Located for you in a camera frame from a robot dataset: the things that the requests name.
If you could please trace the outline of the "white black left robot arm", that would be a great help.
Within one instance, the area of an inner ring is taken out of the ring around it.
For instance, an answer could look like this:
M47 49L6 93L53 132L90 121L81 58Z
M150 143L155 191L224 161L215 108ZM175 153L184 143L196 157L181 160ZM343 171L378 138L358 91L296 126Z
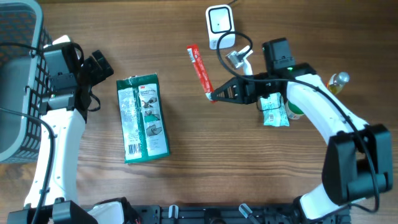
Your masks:
M99 50L85 58L67 35L36 52L50 65L52 90L43 94L37 112L16 112L34 122L30 130L40 131L40 146L24 207L9 213L7 222L139 223L140 215L124 197L99 202L90 210L78 204L78 151L94 98L91 89L112 75L113 69Z

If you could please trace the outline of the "green lidded small jar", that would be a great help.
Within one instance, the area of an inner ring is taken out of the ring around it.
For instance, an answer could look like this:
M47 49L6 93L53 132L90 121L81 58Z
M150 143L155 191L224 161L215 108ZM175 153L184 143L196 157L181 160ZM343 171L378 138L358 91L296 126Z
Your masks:
M291 101L287 100L285 103L286 115L289 119L300 119L305 113L298 108Z

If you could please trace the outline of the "teal wet wipes pack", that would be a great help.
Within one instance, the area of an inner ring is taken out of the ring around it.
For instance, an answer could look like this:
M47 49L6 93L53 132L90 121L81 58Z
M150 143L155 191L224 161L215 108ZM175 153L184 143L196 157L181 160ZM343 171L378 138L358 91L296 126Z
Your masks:
M267 98L261 98L260 105L264 116L264 126L290 126L280 93L272 93Z

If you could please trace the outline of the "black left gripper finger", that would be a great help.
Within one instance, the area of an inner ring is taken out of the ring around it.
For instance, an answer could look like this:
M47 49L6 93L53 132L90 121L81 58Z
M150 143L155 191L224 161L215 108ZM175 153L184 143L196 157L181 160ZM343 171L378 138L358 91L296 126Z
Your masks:
M86 73L88 84L90 85L97 85L104 80L98 80L96 78L97 72L100 70L99 65L97 64L96 60L93 57L88 57L85 59L83 64L83 69Z
M92 55L94 56L97 64L100 67L100 70L96 74L96 78L98 80L105 80L114 74L113 68L100 50L96 50L92 53Z

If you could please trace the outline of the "yellow dish soap bottle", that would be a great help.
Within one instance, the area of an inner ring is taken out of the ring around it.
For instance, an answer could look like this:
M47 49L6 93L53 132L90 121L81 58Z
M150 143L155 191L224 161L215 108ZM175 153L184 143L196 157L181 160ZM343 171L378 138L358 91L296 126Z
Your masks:
M330 78L326 87L332 94L337 95L349 80L350 75L347 72L336 73Z

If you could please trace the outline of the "red coffee stick sachet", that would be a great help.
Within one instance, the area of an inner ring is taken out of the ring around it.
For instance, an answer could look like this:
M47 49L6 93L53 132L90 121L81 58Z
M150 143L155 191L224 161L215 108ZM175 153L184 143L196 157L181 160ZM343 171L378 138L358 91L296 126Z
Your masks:
M187 52L195 69L195 72L200 80L205 96L211 103L215 103L216 101L211 98L211 94L214 92L214 89L209 79L197 44L188 45Z

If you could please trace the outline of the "green gloves package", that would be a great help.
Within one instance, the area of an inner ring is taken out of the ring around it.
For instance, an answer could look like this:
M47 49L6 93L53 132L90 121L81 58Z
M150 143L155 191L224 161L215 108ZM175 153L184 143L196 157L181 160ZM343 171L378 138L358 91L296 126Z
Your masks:
M147 162L170 155L159 79L156 73L116 82L124 162Z

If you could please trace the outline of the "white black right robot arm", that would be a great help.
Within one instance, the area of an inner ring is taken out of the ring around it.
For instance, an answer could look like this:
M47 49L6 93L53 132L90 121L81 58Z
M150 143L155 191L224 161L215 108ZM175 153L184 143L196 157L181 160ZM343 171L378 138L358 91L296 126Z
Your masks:
M280 93L312 122L327 145L321 184L297 197L287 212L293 223L316 223L339 212L360 207L391 190L392 137L381 124L370 125L332 94L307 63L297 63L285 38L262 46L266 72L240 75L216 89L215 101L251 104L262 96Z

